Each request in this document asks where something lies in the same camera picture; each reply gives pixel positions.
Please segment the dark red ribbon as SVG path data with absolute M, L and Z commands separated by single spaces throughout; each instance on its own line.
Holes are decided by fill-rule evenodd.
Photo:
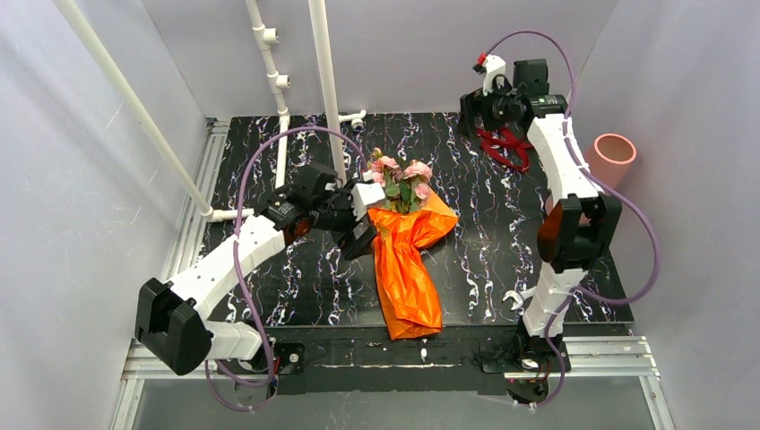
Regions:
M 506 126 L 499 127 L 496 131 L 477 128 L 476 135 L 480 138 L 480 148 L 498 165 L 518 173 L 526 173 L 529 170 L 531 163 L 528 150 L 533 146 L 526 138 L 518 138 Z M 506 156 L 509 151 L 518 157 L 519 163 L 515 164 Z

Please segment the pink flower bunch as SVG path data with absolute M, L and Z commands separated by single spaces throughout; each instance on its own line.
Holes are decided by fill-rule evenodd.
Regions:
M 428 203 L 433 193 L 430 186 L 433 169 L 428 164 L 413 159 L 403 166 L 375 148 L 367 166 L 373 181 L 383 187 L 384 210 L 406 215 L 421 210 Z

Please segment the orange wrapping paper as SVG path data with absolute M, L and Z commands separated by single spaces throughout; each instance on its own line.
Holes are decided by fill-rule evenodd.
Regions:
M 432 193 L 410 214 L 372 209 L 376 290 L 391 340 L 438 334 L 443 309 L 420 251 L 437 244 L 457 225 L 458 215 Z

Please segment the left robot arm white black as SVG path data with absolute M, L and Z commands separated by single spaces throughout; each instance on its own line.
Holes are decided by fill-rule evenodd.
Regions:
M 262 263 L 311 230 L 327 231 L 347 260 L 370 254 L 377 231 L 368 212 L 383 205 L 383 187 L 371 172 L 342 181 L 325 165 L 297 171 L 236 225 L 204 258 L 167 281 L 147 280 L 139 290 L 135 338 L 176 375 L 207 360 L 250 361 L 272 344 L 258 319 L 215 322 L 210 315 L 234 287 Z

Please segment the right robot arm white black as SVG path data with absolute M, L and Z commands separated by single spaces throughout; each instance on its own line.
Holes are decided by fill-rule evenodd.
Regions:
M 550 206 L 537 238 L 540 278 L 522 326 L 531 340 L 556 339 L 563 332 L 565 301 L 609 250 L 622 204 L 583 173 L 569 103 L 550 92 L 545 60 L 515 62 L 511 79 L 499 56 L 483 54 L 473 68 L 482 84 L 460 98 L 459 134 L 510 142 L 509 128 L 516 126 L 536 151 L 548 181 Z

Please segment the pink cylindrical vase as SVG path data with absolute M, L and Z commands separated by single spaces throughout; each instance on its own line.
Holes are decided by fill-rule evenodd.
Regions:
M 570 194 L 582 198 L 602 191 L 582 173 L 582 167 L 608 187 L 616 188 L 637 156 L 635 146 L 619 134 L 602 134 L 585 151 L 580 149 L 573 136 L 570 140 L 571 147 L 567 148 L 560 133 L 539 139 L 537 150 L 548 180 L 549 195 L 544 203 L 546 214 L 553 211 L 558 200 Z

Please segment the silver wrench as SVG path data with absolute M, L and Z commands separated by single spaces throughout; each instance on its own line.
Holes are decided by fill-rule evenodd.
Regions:
M 511 303 L 510 309 L 517 311 L 523 308 L 525 301 L 528 298 L 532 298 L 535 293 L 535 288 L 527 289 L 511 289 L 505 292 L 502 302 L 509 301 Z

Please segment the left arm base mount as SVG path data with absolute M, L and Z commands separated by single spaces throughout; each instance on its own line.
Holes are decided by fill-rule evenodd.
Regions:
M 227 376 L 237 387 L 262 390 L 269 400 L 279 393 L 282 376 L 299 375 L 305 371 L 306 346 L 297 342 L 274 342 L 271 344 L 271 369 L 268 379 L 265 352 L 260 349 L 251 360 L 215 360 L 217 372 Z

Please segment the white PVC pipe frame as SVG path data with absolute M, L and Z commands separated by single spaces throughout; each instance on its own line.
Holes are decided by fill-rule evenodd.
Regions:
M 129 84 L 128 80 L 119 69 L 112 55 L 99 38 L 97 32 L 91 27 L 82 10 L 75 1 L 55 1 L 54 5 L 69 23 L 74 33 L 86 47 L 100 70 L 110 80 L 124 102 L 131 108 L 133 115 L 144 130 L 147 137 L 158 151 L 159 155 L 174 170 L 182 186 L 194 203 L 201 219 L 206 222 L 221 222 L 234 219 L 237 213 L 233 210 L 215 210 L 209 204 L 189 176 L 184 166 L 172 150 L 167 139 L 152 119 L 147 108 L 140 101 L 138 95 Z M 289 77 L 279 73 L 271 53 L 271 46 L 278 43 L 278 32 L 273 27 L 263 23 L 263 19 L 256 1 L 247 1 L 246 9 L 252 24 L 252 32 L 255 43 L 259 48 L 265 63 L 267 80 L 278 108 L 279 131 L 284 133 L 289 130 L 290 115 L 285 103 L 282 91 L 289 87 Z

